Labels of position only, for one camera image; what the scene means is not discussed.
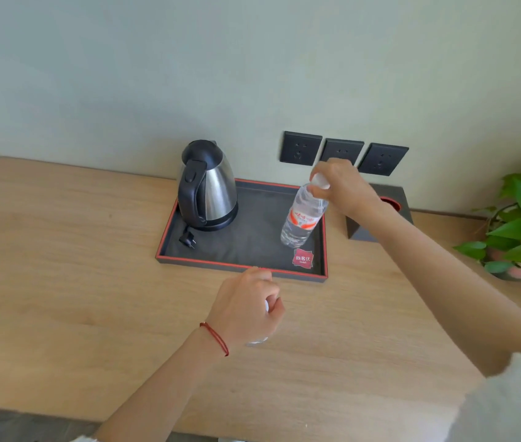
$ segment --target tray with red trim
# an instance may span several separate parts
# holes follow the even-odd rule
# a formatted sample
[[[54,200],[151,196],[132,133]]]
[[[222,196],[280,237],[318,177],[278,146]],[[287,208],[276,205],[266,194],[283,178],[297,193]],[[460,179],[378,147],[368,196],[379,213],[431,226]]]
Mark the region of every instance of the tray with red trim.
[[[328,279],[324,217],[301,248],[294,250],[280,241],[281,228],[299,188],[236,179],[236,218],[218,231],[189,228],[195,248],[178,240],[186,224],[175,201],[156,259],[160,263],[236,272],[258,266],[270,269],[274,276],[324,282]]]

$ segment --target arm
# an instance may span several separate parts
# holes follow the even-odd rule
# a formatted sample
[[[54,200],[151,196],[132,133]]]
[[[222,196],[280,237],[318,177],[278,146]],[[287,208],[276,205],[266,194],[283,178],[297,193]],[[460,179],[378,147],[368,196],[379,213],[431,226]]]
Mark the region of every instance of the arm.
[[[206,322],[230,351],[272,334],[285,314],[279,287],[271,272],[251,268],[221,284]],[[264,301],[270,304],[266,312]],[[102,424],[100,442],[166,440],[195,388],[223,357],[218,342],[203,327],[183,345]]]
[[[521,309],[388,204],[348,161],[331,158],[312,171],[330,189],[311,185],[367,228],[414,286],[445,332],[485,376],[501,373],[521,352]]]

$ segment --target floor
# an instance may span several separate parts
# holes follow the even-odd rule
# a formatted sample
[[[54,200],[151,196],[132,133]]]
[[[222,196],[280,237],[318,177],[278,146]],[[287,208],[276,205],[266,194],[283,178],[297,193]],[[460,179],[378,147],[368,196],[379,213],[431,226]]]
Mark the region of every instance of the floor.
[[[0,442],[70,442],[92,434],[98,423],[0,410]],[[210,437],[174,432],[167,442],[216,442]]]

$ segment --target kettle base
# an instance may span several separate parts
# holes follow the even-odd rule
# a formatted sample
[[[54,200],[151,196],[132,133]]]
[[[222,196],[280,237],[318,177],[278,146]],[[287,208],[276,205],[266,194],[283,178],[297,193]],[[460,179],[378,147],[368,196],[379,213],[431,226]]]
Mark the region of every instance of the kettle base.
[[[219,219],[215,220],[208,220],[205,224],[205,226],[190,226],[192,229],[196,229],[199,231],[218,231],[222,228],[225,228],[228,226],[231,222],[234,221],[236,218],[236,215],[238,214],[238,202],[236,201],[236,204],[234,205],[234,208],[228,214],[224,215],[223,217],[220,217]]]

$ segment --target black box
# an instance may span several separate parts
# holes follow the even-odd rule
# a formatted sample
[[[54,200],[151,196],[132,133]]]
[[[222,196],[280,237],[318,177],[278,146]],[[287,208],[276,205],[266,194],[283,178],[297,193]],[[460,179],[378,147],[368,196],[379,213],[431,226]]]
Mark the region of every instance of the black box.
[[[398,214],[408,220],[408,222],[413,223],[410,208],[408,207],[408,200],[406,199],[403,188],[400,186],[388,186],[385,184],[372,184],[371,186],[383,201],[390,203],[390,205],[398,211]],[[359,223],[349,217],[347,217],[347,235],[348,238],[353,240],[377,242],[377,239],[373,237],[367,229],[363,228]]]
[[[258,266],[270,269],[275,276],[324,282],[328,279],[324,217],[298,250],[280,241],[281,228],[299,188],[237,179],[236,218],[218,231],[189,228],[196,242],[194,249],[178,240],[186,224],[175,201],[156,259],[160,263],[236,272]]]

